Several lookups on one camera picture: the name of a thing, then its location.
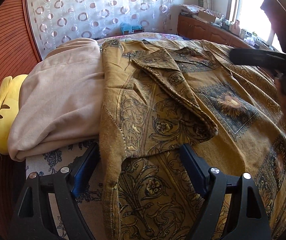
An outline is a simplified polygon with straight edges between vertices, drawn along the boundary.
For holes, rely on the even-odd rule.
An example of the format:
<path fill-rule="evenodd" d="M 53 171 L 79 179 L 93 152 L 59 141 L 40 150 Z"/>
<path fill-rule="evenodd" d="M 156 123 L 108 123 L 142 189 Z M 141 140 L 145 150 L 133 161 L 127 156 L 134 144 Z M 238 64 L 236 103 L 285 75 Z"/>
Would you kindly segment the white jug on cabinet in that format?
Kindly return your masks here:
<path fill-rule="evenodd" d="M 234 24 L 231 26 L 231 32 L 236 36 L 240 36 L 241 28 L 239 20 L 236 20 Z"/>

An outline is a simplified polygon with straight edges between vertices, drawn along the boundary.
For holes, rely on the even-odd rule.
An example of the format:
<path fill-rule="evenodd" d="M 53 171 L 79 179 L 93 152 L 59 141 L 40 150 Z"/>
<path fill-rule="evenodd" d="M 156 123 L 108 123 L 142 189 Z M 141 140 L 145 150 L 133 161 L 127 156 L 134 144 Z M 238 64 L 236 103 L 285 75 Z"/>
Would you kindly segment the beige folded blanket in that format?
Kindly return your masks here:
<path fill-rule="evenodd" d="M 51 51 L 22 83 L 10 128 L 11 159 L 23 161 L 99 134 L 104 70 L 97 41 L 77 38 Z"/>

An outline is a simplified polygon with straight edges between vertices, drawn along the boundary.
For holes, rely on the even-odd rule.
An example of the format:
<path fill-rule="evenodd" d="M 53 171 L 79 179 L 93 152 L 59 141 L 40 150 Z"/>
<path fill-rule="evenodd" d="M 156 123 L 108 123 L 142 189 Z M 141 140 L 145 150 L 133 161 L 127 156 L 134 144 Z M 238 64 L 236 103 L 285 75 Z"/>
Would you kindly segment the circle patterned sheer curtain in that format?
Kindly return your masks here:
<path fill-rule="evenodd" d="M 172 30 L 174 0 L 27 0 L 42 58 L 76 38 L 122 35 L 119 25 L 142 25 L 146 32 Z"/>

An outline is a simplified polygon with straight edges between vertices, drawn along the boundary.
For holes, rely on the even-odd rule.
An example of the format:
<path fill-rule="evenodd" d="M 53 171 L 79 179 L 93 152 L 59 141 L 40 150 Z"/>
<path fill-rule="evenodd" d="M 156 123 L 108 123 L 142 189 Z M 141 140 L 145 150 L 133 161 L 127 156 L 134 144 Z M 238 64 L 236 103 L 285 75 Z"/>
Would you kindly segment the wooden slatted wardrobe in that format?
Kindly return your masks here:
<path fill-rule="evenodd" d="M 0 84 L 7 76 L 27 74 L 40 62 L 27 14 L 27 0 L 0 5 Z M 6 237 L 25 180 L 25 164 L 0 155 L 0 235 Z"/>

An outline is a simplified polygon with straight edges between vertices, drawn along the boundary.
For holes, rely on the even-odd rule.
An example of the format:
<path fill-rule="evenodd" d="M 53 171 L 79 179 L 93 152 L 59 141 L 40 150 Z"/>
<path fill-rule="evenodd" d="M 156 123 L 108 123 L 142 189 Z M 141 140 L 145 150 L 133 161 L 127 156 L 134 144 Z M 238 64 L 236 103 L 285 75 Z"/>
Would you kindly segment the teal toy on bed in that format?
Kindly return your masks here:
<path fill-rule="evenodd" d="M 142 25 L 131 25 L 129 23 L 121 23 L 119 25 L 119 28 L 122 35 L 133 34 L 135 32 L 144 32 L 144 28 Z"/>

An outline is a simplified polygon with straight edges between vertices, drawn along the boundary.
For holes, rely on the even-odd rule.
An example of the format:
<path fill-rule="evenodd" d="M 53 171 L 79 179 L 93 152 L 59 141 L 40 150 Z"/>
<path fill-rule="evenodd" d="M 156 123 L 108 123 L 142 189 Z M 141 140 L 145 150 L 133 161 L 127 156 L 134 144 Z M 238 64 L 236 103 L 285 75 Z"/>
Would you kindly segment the blue floral white bedsheet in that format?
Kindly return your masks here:
<path fill-rule="evenodd" d="M 105 239 L 98 143 L 60 163 L 56 171 L 32 172 L 22 189 L 10 239 Z"/>

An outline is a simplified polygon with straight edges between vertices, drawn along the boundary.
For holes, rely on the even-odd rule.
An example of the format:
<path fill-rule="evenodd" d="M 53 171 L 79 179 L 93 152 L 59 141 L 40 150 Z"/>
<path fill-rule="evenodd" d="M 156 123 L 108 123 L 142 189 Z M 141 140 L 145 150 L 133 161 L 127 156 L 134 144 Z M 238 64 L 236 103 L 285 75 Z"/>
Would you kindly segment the yellow plush toy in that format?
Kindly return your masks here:
<path fill-rule="evenodd" d="M 19 111 L 19 94 L 27 74 L 5 77 L 0 85 L 0 154 L 8 155 L 10 128 Z"/>

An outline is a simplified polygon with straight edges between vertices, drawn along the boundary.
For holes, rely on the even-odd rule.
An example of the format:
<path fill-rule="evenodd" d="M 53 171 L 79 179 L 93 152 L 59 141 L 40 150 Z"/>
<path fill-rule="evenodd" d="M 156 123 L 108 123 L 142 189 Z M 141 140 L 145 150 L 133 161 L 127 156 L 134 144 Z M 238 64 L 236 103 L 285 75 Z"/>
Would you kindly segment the cardboard box on cabinet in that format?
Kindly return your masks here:
<path fill-rule="evenodd" d="M 208 14 L 207 12 L 204 12 L 204 11 L 199 11 L 198 17 L 207 23 L 215 23 L 216 18 L 217 18 L 216 16 Z"/>

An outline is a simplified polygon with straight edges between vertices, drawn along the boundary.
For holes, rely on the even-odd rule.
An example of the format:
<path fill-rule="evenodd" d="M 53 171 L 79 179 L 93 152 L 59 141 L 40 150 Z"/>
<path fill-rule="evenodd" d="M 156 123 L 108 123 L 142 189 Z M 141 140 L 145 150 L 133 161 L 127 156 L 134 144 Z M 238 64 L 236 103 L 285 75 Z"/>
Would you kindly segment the wooden sideboard cabinet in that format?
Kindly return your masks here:
<path fill-rule="evenodd" d="M 234 48 L 254 49 L 253 46 L 226 30 L 183 15 L 178 16 L 177 33 L 190 40 L 207 40 Z"/>

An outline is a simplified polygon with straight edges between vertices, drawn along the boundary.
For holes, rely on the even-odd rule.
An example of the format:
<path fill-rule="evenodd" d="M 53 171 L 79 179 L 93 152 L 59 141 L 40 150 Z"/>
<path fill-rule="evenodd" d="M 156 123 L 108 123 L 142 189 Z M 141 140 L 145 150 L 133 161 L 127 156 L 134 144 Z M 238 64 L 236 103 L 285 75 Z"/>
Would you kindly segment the gold patterned garment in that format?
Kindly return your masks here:
<path fill-rule="evenodd" d="M 178 148 L 250 173 L 277 239 L 286 229 L 286 124 L 272 78 L 208 41 L 102 45 L 99 147 L 108 239 L 183 239 L 203 199 Z"/>

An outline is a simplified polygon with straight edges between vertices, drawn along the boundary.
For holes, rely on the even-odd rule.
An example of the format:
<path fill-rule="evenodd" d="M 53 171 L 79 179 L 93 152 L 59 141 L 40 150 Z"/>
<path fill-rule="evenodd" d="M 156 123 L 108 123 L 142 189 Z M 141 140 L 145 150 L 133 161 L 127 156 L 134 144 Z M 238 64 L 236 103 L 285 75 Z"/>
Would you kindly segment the patterned fabric on cabinet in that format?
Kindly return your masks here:
<path fill-rule="evenodd" d="M 198 14 L 200 11 L 202 12 L 206 11 L 205 8 L 195 5 L 195 4 L 181 4 L 180 7 L 183 11 L 190 13 L 190 14 Z"/>

